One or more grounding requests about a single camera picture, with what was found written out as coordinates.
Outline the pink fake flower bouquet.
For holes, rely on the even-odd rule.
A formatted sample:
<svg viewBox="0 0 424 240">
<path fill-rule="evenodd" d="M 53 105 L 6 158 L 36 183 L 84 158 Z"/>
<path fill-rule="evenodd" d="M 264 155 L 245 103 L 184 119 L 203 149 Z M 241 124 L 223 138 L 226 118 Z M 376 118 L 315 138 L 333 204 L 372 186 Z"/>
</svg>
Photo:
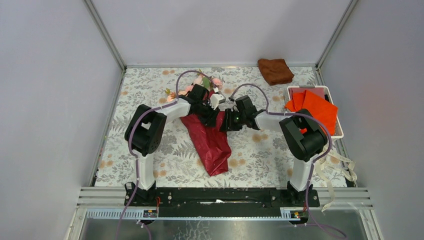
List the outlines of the pink fake flower bouquet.
<svg viewBox="0 0 424 240">
<path fill-rule="evenodd" d="M 190 83 L 184 83 L 184 76 L 190 74 L 195 74 L 196 77 Z M 181 96 L 187 97 L 189 93 L 194 91 L 194 87 L 196 86 L 206 89 L 209 93 L 217 93 L 223 89 L 224 82 L 218 77 L 206 76 L 200 69 L 185 71 L 177 77 L 174 90 L 170 88 L 165 89 L 166 102 L 170 103 Z"/>
</svg>

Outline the dark red wrapping paper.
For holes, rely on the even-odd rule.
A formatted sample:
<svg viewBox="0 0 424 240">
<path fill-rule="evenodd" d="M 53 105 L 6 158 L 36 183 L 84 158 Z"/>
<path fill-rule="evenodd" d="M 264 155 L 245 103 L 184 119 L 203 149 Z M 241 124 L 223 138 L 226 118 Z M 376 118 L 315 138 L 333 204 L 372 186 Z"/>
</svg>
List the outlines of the dark red wrapping paper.
<svg viewBox="0 0 424 240">
<path fill-rule="evenodd" d="M 225 112 L 218 107 L 205 110 L 194 104 L 192 107 L 194 111 L 180 120 L 188 130 L 204 169 L 211 177 L 228 172 L 228 158 L 232 150 L 227 133 L 220 131 Z"/>
</svg>

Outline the cream printed ribbon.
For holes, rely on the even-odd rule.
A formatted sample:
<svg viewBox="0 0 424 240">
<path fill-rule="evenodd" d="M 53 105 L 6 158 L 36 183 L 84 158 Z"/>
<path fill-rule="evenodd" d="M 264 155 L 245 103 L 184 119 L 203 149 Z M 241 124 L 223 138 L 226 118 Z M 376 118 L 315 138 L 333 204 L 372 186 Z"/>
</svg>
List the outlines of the cream printed ribbon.
<svg viewBox="0 0 424 240">
<path fill-rule="evenodd" d="M 336 166 L 335 163 L 332 163 L 332 159 L 337 160 L 338 163 L 347 164 L 347 170 Z M 322 212 L 330 208 L 336 198 L 336 193 L 332 181 L 328 177 L 326 177 L 326 175 L 324 174 L 324 170 L 332 169 L 337 173 L 343 174 L 343 176 L 348 181 L 355 182 L 357 181 L 358 176 L 355 173 L 354 168 L 354 161 L 352 161 L 350 158 L 340 155 L 339 153 L 337 153 L 336 150 L 333 149 L 331 149 L 324 157 L 316 161 L 316 163 L 314 164 L 314 172 L 326 183 L 327 190 L 330 196 L 330 201 L 321 208 Z"/>
</svg>

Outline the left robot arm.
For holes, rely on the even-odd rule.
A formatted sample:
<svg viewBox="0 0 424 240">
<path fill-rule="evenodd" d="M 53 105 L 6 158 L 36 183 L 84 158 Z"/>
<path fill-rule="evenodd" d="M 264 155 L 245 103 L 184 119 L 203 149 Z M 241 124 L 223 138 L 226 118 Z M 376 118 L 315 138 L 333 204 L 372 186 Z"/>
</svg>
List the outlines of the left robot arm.
<svg viewBox="0 0 424 240">
<path fill-rule="evenodd" d="M 225 159 L 231 151 L 227 135 L 219 131 L 224 117 L 219 104 L 225 100 L 218 88 L 209 91 L 195 84 L 191 90 L 176 95 L 162 106 L 141 104 L 137 107 L 124 139 L 130 154 L 136 158 L 134 184 L 139 189 L 135 197 L 142 205 L 148 206 L 155 200 L 155 192 L 151 189 L 156 184 L 154 153 L 160 146 L 166 124 L 174 120 L 180 119 L 187 128 L 195 150 L 210 176 L 228 169 Z"/>
</svg>

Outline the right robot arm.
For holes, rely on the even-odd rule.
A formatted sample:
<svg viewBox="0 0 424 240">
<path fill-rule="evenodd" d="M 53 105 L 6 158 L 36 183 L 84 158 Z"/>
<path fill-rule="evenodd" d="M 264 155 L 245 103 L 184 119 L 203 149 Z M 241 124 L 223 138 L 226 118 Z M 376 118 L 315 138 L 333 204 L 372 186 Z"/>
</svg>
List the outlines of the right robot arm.
<svg viewBox="0 0 424 240">
<path fill-rule="evenodd" d="M 239 131 L 243 127 L 254 130 L 270 130 L 281 133 L 291 154 L 296 158 L 292 176 L 288 181 L 287 201 L 293 206 L 301 205 L 309 189 L 313 162 L 321 156 L 331 136 L 325 132 L 319 121 L 307 109 L 298 112 L 271 113 L 257 109 L 249 96 L 237 99 L 232 108 L 224 111 L 220 131 Z"/>
</svg>

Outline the floral tablecloth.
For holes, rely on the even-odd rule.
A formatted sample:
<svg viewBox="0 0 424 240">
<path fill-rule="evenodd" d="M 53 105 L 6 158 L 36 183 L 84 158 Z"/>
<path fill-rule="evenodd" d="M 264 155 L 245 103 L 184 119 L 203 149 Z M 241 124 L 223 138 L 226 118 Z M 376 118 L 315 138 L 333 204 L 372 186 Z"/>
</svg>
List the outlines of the floral tablecloth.
<svg viewBox="0 0 424 240">
<path fill-rule="evenodd" d="M 137 107 L 156 107 L 169 100 L 168 93 L 184 90 L 196 78 L 197 68 L 128 68 L 111 119 L 95 180 L 97 187 L 122 187 L 135 178 L 135 158 L 129 153 L 125 131 Z M 205 74 L 222 81 L 229 97 L 248 95 L 258 109 L 284 110 L 286 85 L 270 86 L 257 67 L 203 67 Z M 285 187 L 293 173 L 294 157 L 283 135 L 270 130 L 244 128 L 229 132 L 231 156 L 228 171 L 215 176 L 206 172 L 189 137 L 176 119 L 168 123 L 154 153 L 153 175 L 159 187 Z"/>
</svg>

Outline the brown folded cloth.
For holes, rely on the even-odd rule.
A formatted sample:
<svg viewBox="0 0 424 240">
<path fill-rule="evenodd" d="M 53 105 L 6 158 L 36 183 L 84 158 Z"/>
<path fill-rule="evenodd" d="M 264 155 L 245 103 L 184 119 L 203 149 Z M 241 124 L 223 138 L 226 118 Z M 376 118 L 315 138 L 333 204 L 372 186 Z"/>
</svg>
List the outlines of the brown folded cloth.
<svg viewBox="0 0 424 240">
<path fill-rule="evenodd" d="M 270 86 L 289 84 L 295 76 L 282 58 L 261 58 L 257 61 L 257 65 L 262 77 Z"/>
</svg>

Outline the dark red paper in basket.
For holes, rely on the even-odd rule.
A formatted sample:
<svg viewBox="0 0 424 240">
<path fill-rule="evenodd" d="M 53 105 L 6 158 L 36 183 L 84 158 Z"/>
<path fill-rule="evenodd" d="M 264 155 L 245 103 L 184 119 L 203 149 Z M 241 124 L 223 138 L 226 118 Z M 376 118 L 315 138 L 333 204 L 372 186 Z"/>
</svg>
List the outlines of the dark red paper in basket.
<svg viewBox="0 0 424 240">
<path fill-rule="evenodd" d="M 288 92 L 291 98 L 295 93 L 311 92 L 322 99 L 325 99 L 325 89 L 323 87 L 289 87 Z"/>
</svg>

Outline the orange cloth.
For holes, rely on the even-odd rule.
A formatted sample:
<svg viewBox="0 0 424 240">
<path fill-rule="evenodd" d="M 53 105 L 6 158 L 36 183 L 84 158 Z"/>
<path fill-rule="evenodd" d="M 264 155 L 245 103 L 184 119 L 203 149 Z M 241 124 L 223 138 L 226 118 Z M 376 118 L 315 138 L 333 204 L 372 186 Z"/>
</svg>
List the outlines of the orange cloth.
<svg viewBox="0 0 424 240">
<path fill-rule="evenodd" d="M 299 112 L 301 109 L 308 110 L 315 119 L 325 125 L 332 136 L 335 135 L 338 107 L 314 93 L 309 91 L 294 93 L 285 108 L 291 112 Z"/>
</svg>

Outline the white plastic basket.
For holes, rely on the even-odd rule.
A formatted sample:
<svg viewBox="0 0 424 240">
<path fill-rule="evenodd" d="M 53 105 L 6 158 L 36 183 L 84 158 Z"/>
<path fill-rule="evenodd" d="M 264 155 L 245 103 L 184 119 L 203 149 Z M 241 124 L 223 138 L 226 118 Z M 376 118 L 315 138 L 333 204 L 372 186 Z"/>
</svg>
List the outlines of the white plastic basket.
<svg viewBox="0 0 424 240">
<path fill-rule="evenodd" d="M 324 85 L 318 86 L 289 86 L 288 101 L 285 108 L 291 112 L 302 109 L 320 121 L 329 131 L 333 140 L 344 137 L 339 118 L 338 107 L 333 104 L 330 91 Z"/>
</svg>

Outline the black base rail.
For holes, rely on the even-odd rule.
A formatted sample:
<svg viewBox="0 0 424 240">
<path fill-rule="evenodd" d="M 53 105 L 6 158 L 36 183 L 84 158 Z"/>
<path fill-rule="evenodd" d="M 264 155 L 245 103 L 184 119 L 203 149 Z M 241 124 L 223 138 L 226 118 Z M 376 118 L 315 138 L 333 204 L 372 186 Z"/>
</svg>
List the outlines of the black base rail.
<svg viewBox="0 0 424 240">
<path fill-rule="evenodd" d="M 281 208 L 320 206 L 318 192 L 295 193 L 286 188 L 209 188 L 125 186 L 124 204 L 131 207 L 152 207 L 161 218 L 238 218 L 281 217 Z"/>
</svg>

